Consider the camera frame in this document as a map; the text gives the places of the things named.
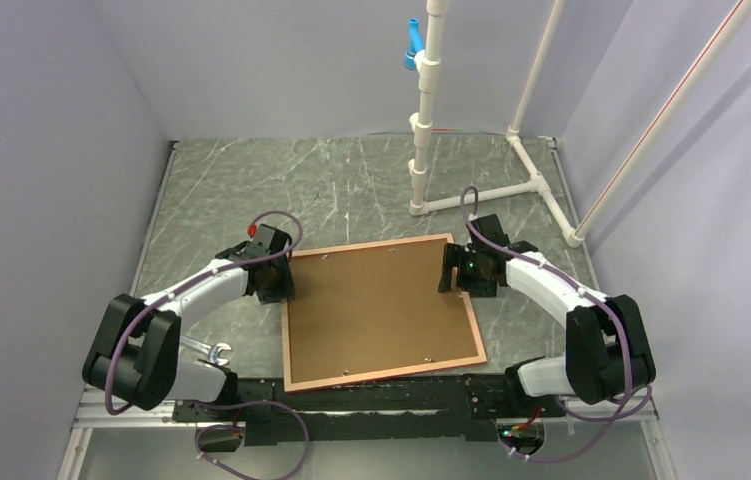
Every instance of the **floor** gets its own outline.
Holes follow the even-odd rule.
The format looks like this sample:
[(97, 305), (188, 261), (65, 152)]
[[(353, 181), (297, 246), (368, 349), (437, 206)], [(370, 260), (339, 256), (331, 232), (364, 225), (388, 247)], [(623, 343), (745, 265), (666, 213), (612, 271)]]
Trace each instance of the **floor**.
[[(548, 142), (534, 138), (524, 144), (571, 218)], [(285, 209), (301, 219), (301, 249), (445, 232), (465, 243), (458, 209), (423, 217), (408, 213), (407, 162), (413, 154), (410, 135), (178, 143), (137, 293), (161, 290), (199, 270), (217, 252), (244, 240), (251, 219), (268, 209)], [(502, 136), (436, 136), (429, 161), (431, 200), (457, 195), (470, 182), (484, 190), (528, 179)], [(584, 250), (566, 246), (539, 196), (485, 202), (479, 214), (489, 213), (498, 214), (511, 240), (531, 242), (552, 263), (592, 284)], [(271, 220), (291, 227), (282, 217)], [(521, 360), (562, 353), (564, 331), (549, 314), (518, 292), (500, 292), (497, 298), (473, 299), (488, 362), (444, 373), (501, 373)], [(188, 334), (205, 343), (230, 344), (231, 365), (240, 376), (283, 376), (277, 305), (241, 299)]]

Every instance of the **purple cable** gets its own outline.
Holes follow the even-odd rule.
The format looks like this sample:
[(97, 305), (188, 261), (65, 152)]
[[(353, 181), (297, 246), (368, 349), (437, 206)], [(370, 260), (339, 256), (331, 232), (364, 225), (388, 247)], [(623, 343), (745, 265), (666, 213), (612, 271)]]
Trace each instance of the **purple cable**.
[[(198, 405), (200, 407), (209, 408), (212, 410), (235, 410), (237, 408), (246, 408), (246, 407), (252, 407), (255, 405), (272, 405), (275, 407), (283, 408), (284, 410), (290, 412), (290, 414), (295, 417), (296, 420), (298, 420), (299, 425), (301, 425), (301, 431), (304, 433), (304, 451), (301, 453), (301, 458), (298, 460), (298, 463), (296, 463), (296, 466), (293, 467), (292, 470), (290, 470), (288, 473), (281, 475), (280, 477), (274, 478), (272, 480), (287, 480), (288, 478), (292, 477), (296, 473), (298, 473), (299, 470), (301, 470), (301, 467), (304, 465), (304, 461), (307, 459), (307, 454), (310, 453), (310, 434), (307, 432), (307, 426), (304, 424), (304, 419), (301, 418), (301, 415), (298, 414), (295, 410), (293, 410), (291, 407), (284, 405), (280, 402), (275, 402), (272, 400), (257, 400), (254, 402), (245, 402), (245, 403), (238, 403), (236, 405), (213, 405), (212, 403), (206, 403), (206, 402), (200, 402), (198, 400), (187, 400), (188, 402), (193, 403), (194, 405)], [(234, 470), (233, 468), (229, 467), (225, 463), (220, 462), (219, 460), (211, 457), (210, 455), (204, 453), (201, 450), (201, 445), (199, 444), (201, 437), (211, 431), (211, 430), (236, 430), (236, 427), (233, 425), (211, 425), (209, 427), (203, 428), (199, 430), (198, 434), (195, 436), (195, 451), (198, 452), (199, 458), (202, 458), (204, 460), (207, 460), (208, 462), (212, 463), (214, 466), (221, 468), (222, 470), (230, 473), (231, 475), (236, 475), (237, 477), (242, 478), (243, 480), (260, 480), (255, 477), (250, 477), (238, 470)]]
[[(273, 253), (272, 255), (267, 255), (265, 257), (251, 258), (248, 260), (242, 260), (240, 262), (232, 263), (230, 265), (225, 265), (224, 267), (219, 268), (218, 270), (219, 272), (226, 272), (228, 270), (233, 270), (235, 268), (244, 267), (246, 265), (254, 265), (256, 263), (268, 262), (270, 260), (274, 260), (276, 258), (282, 257), (289, 252), (292, 252), (293, 249), (298, 246), (299, 242), (301, 242), (302, 236), (304, 235), (304, 227), (302, 227), (299, 219), (294, 217), (289, 212), (285, 212), (283, 210), (269, 210), (267, 212), (263, 212), (257, 217), (255, 217), (254, 220), (251, 221), (251, 225), (257, 225), (257, 222), (259, 222), (263, 217), (266, 217), (268, 215), (273, 215), (273, 214), (283, 215), (289, 218), (290, 220), (292, 220), (293, 223), (295, 223), (296, 228), (298, 228), (298, 237), (296, 237), (296, 239), (293, 240), (292, 243), (290, 243), (287, 247), (285, 247), (280, 252)], [(125, 346), (128, 344), (128, 339), (130, 338), (131, 333), (134, 331), (134, 329), (136, 329), (137, 325), (139, 325), (140, 322), (142, 322), (142, 319), (145, 318), (146, 315), (148, 315), (152, 310), (160, 307), (166, 302), (169, 302), (171, 298), (181, 295), (182, 293), (198, 285), (204, 280), (212, 277), (213, 275), (214, 275), (213, 271), (208, 270), (201, 275), (196, 275), (195, 277), (189, 279), (188, 281), (184, 282), (182, 285), (179, 285), (177, 288), (173, 289), (169, 295), (164, 295), (158, 298), (157, 300), (155, 300), (154, 302), (151, 302), (151, 304), (149, 304), (147, 307), (142, 309), (139, 312), (139, 314), (137, 314), (137, 316), (134, 317), (131, 323), (128, 324), (128, 327), (125, 329), (125, 332), (122, 333), (121, 337), (119, 337), (119, 342), (116, 344), (116, 348), (113, 350), (113, 357), (110, 360), (110, 368), (107, 369), (107, 378), (104, 381), (104, 408), (107, 409), (107, 413), (109, 413), (110, 415), (119, 415), (131, 407), (130, 403), (118, 409), (113, 407), (113, 383), (115, 382), (115, 379), (116, 379), (116, 366), (119, 364), (119, 358), (121, 358), (122, 352), (125, 350)]]
[[(539, 260), (531, 258), (529, 256), (523, 255), (521, 253), (517, 253), (511, 250), (508, 250), (506, 248), (503, 248), (499, 245), (496, 245), (495, 243), (491, 242), (487, 238), (485, 238), (483, 235), (481, 235), (481, 232), (479, 232), (469, 221), (469, 214), (466, 211), (466, 194), (472, 191), (475, 194), (475, 202), (473, 203), (473, 215), (478, 212), (478, 189), (472, 185), (466, 187), (463, 192), (460, 194), (460, 210), (463, 215), (463, 221), (466, 224), (466, 227), (469, 229), (470, 232), (474, 235), (475, 238), (480, 240), (482, 243), (487, 245), (488, 247), (492, 248), (493, 250), (496, 250), (500, 253), (503, 253), (505, 255), (509, 255), (513, 258), (516, 258), (518, 260), (521, 260), (523, 262), (528, 262), (534, 266), (543, 268), (544, 270), (547, 270), (560, 278), (564, 283), (569, 285), (573, 290), (578, 291), (581, 287), (572, 277), (567, 275), (562, 270), (553, 267), (552, 265), (548, 263), (541, 263)], [(619, 320), (619, 317), (617, 317), (616, 313), (611, 310), (607, 305), (605, 305), (604, 302), (590, 294), (589, 292), (583, 292), (584, 298), (595, 304), (599, 309), (601, 309), (605, 315), (608, 316), (611, 323), (613, 323), (614, 329), (617, 332), (617, 340), (620, 344), (620, 349), (622, 350), (622, 369), (623, 369), (623, 395), (622, 399), (619, 401), (619, 406), (616, 409), (616, 412), (614, 412), (613, 415), (610, 417), (598, 417), (598, 418), (592, 418), (592, 417), (585, 417), (583, 415), (577, 414), (568, 408), (566, 408), (566, 405), (563, 405), (562, 402), (559, 402), (561, 408), (569, 415), (571, 415), (573, 418), (578, 418), (579, 420), (584, 420), (589, 418), (590, 420), (584, 420), (584, 421), (595, 421), (595, 422), (607, 422), (602, 429), (597, 433), (592, 439), (590, 439), (589, 442), (584, 444), (580, 449), (576, 450), (575, 452), (565, 455), (563, 457), (554, 457), (554, 458), (537, 458), (537, 457), (531, 457), (529, 455), (523, 455), (519, 452), (513, 451), (512, 453), (514, 455), (519, 456), (520, 458), (525, 459), (526, 461), (529, 460), (533, 462), (538, 463), (558, 463), (558, 462), (566, 462), (569, 460), (572, 460), (574, 458), (580, 457), (585, 452), (590, 450), (593, 445), (595, 445), (604, 435), (607, 433), (608, 429), (613, 425), (613, 422), (616, 420), (619, 420), (620, 418), (625, 418), (631, 415), (634, 415), (637, 413), (640, 409), (642, 409), (646, 404), (649, 403), (649, 400), (651, 400), (652, 397), (652, 389), (649, 387), (646, 391), (646, 396), (643, 398), (643, 400), (638, 404), (636, 407), (631, 409), (630, 411), (626, 413), (622, 413), (623, 408), (625, 408), (628, 401), (631, 399), (634, 392), (632, 391), (632, 374), (631, 374), (631, 352), (628, 348), (628, 337), (625, 335), (625, 329), (622, 326), (622, 322)], [(508, 450), (508, 452), (511, 451), (511, 449), (505, 444), (501, 439), (499, 439), (499, 443), (502, 444), (502, 446), (505, 447), (505, 449)]]

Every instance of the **purple hose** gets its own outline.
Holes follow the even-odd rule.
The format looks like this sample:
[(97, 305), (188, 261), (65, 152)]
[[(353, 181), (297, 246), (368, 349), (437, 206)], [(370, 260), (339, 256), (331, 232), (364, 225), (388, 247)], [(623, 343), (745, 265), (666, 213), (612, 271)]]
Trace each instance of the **purple hose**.
[[(304, 227), (302, 227), (301, 222), (299, 219), (294, 217), (292, 214), (285, 212), (283, 210), (269, 210), (268, 212), (263, 212), (257, 217), (255, 217), (254, 220), (251, 221), (252, 225), (257, 225), (257, 222), (260, 221), (263, 217), (266, 217), (268, 215), (272, 214), (278, 214), (283, 215), (295, 223), (296, 228), (298, 228), (298, 236), (295, 238), (295, 240), (292, 241), (287, 247), (285, 247), (283, 250), (277, 253), (273, 253), (272, 255), (267, 255), (265, 257), (260, 258), (251, 258), (248, 260), (242, 260), (240, 262), (232, 263), (230, 265), (225, 265), (224, 267), (219, 268), (219, 272), (225, 272), (228, 270), (233, 270), (235, 268), (244, 267), (246, 265), (254, 265), (256, 263), (263, 263), (268, 262), (270, 260), (274, 260), (276, 258), (282, 257), (286, 255), (287, 253), (293, 251), (295, 247), (298, 246), (299, 242), (301, 242), (301, 238), (304, 235)], [(131, 321), (131, 323), (128, 324), (128, 327), (125, 329), (124, 333), (122, 333), (122, 336), (119, 337), (119, 342), (116, 344), (116, 348), (113, 350), (113, 357), (110, 360), (110, 368), (107, 369), (107, 378), (104, 381), (104, 408), (107, 409), (107, 413), (110, 415), (119, 415), (120, 413), (125, 412), (128, 408), (131, 407), (131, 404), (126, 404), (122, 406), (119, 409), (116, 409), (113, 407), (113, 383), (116, 379), (116, 366), (119, 364), (119, 358), (122, 356), (122, 352), (125, 350), (125, 346), (128, 344), (128, 339), (131, 336), (131, 333), (136, 329), (137, 325), (142, 322), (142, 319), (145, 318), (146, 315), (148, 315), (152, 310), (160, 307), (164, 303), (170, 301), (170, 297), (174, 298), (178, 295), (181, 295), (182, 293), (186, 292), (190, 288), (196, 286), (197, 284), (203, 282), (204, 280), (212, 277), (214, 275), (212, 270), (208, 270), (204, 272), (201, 275), (197, 275), (188, 281), (184, 282), (182, 285), (179, 285), (177, 288), (173, 289), (170, 295), (164, 295), (154, 302), (151, 302), (147, 307), (142, 309), (139, 314), (137, 314), (136, 317)]]
[[(460, 210), (463, 214), (463, 221), (466, 224), (466, 227), (469, 229), (470, 232), (474, 235), (474, 238), (477, 238), (482, 243), (487, 245), (488, 247), (492, 248), (493, 250), (496, 250), (497, 252), (503, 253), (505, 255), (509, 255), (512, 258), (516, 258), (517, 260), (521, 260), (523, 262), (528, 262), (532, 265), (535, 265), (537, 267), (541, 267), (544, 270), (547, 270), (560, 278), (564, 283), (569, 285), (573, 290), (578, 291), (581, 287), (572, 277), (564, 273), (562, 270), (558, 269), (557, 267), (554, 267), (548, 263), (541, 263), (540, 261), (531, 258), (529, 256), (523, 255), (521, 253), (517, 253), (511, 250), (508, 250), (506, 248), (503, 248), (499, 245), (496, 245), (495, 243), (491, 242), (490, 240), (484, 238), (483, 235), (481, 235), (481, 232), (479, 232), (469, 221), (469, 214), (466, 211), (466, 194), (472, 191), (475, 194), (475, 202), (473, 203), (473, 215), (478, 211), (478, 189), (474, 186), (470, 185), (466, 187), (463, 192), (460, 194)], [(646, 404), (649, 403), (649, 401), (652, 398), (652, 388), (649, 386), (646, 390), (646, 396), (643, 398), (643, 401), (640, 402), (636, 407), (631, 409), (628, 412), (622, 413), (623, 408), (625, 408), (628, 401), (631, 399), (634, 392), (632, 391), (633, 388), (633, 380), (631, 375), (631, 352), (628, 348), (628, 337), (625, 335), (625, 329), (622, 326), (622, 322), (619, 320), (619, 317), (617, 317), (616, 313), (614, 313), (613, 310), (611, 310), (607, 305), (605, 305), (604, 302), (596, 298), (595, 296), (591, 295), (589, 292), (583, 292), (584, 298), (595, 304), (599, 309), (601, 309), (605, 315), (608, 316), (611, 323), (613, 323), (614, 329), (616, 329), (617, 333), (617, 341), (619, 342), (620, 349), (622, 350), (622, 370), (623, 370), (623, 381), (624, 381), (624, 387), (623, 387), (623, 395), (622, 398), (619, 401), (619, 406), (616, 409), (616, 412), (614, 412), (613, 415), (610, 417), (585, 417), (583, 415), (577, 414), (568, 408), (566, 408), (566, 405), (563, 404), (563, 402), (559, 401), (560, 407), (569, 415), (571, 415), (573, 418), (577, 418), (579, 420), (583, 421), (593, 421), (593, 422), (607, 422), (602, 429), (599, 431), (599, 433), (596, 434), (592, 439), (590, 439), (589, 442), (584, 444), (583, 447), (576, 450), (575, 452), (565, 455), (563, 457), (554, 457), (554, 458), (537, 458), (537, 457), (529, 457), (528, 455), (523, 455), (519, 452), (514, 451), (513, 454), (519, 456), (520, 458), (524, 458), (525, 460), (529, 460), (532, 462), (538, 462), (538, 463), (557, 463), (557, 462), (566, 462), (569, 460), (572, 460), (574, 458), (580, 457), (585, 452), (590, 450), (593, 445), (595, 445), (604, 435), (607, 433), (608, 429), (611, 425), (613, 425), (613, 422), (616, 420), (619, 420), (621, 418), (629, 417), (631, 415), (634, 415), (637, 413), (640, 409), (642, 409)], [(499, 439), (499, 443), (501, 443), (508, 451), (510, 451), (510, 448), (507, 447), (507, 445), (502, 442), (501, 439)]]
[[(287, 480), (288, 478), (292, 477), (296, 473), (298, 473), (299, 470), (301, 470), (301, 467), (304, 465), (304, 461), (307, 459), (307, 454), (310, 453), (310, 434), (307, 432), (307, 426), (304, 424), (304, 419), (301, 418), (301, 415), (298, 414), (295, 410), (290, 408), (287, 405), (284, 405), (280, 402), (275, 402), (272, 400), (257, 400), (254, 402), (245, 402), (245, 403), (238, 403), (236, 405), (213, 405), (212, 403), (206, 403), (206, 402), (199, 402), (198, 400), (192, 400), (191, 403), (194, 405), (198, 405), (200, 407), (209, 408), (212, 410), (235, 410), (237, 408), (246, 408), (246, 407), (252, 407), (255, 405), (272, 405), (274, 407), (283, 408), (284, 410), (290, 412), (293, 417), (295, 417), (296, 420), (298, 420), (299, 425), (301, 425), (301, 431), (304, 432), (304, 451), (301, 452), (301, 458), (298, 460), (298, 463), (296, 463), (296, 466), (293, 467), (292, 470), (290, 470), (288, 473), (281, 475), (280, 477), (274, 478), (272, 480)], [(230, 473), (231, 475), (236, 475), (243, 480), (260, 480), (254, 477), (250, 477), (238, 470), (234, 470), (233, 468), (229, 467), (228, 465), (220, 462), (219, 460), (211, 457), (210, 455), (207, 455), (201, 450), (200, 440), (201, 437), (211, 431), (211, 430), (236, 430), (236, 427), (233, 425), (211, 425), (209, 427), (203, 428), (199, 430), (198, 434), (195, 436), (195, 451), (198, 452), (198, 456), (204, 460), (207, 460), (208, 462), (212, 463), (214, 466), (221, 468), (222, 470)]]

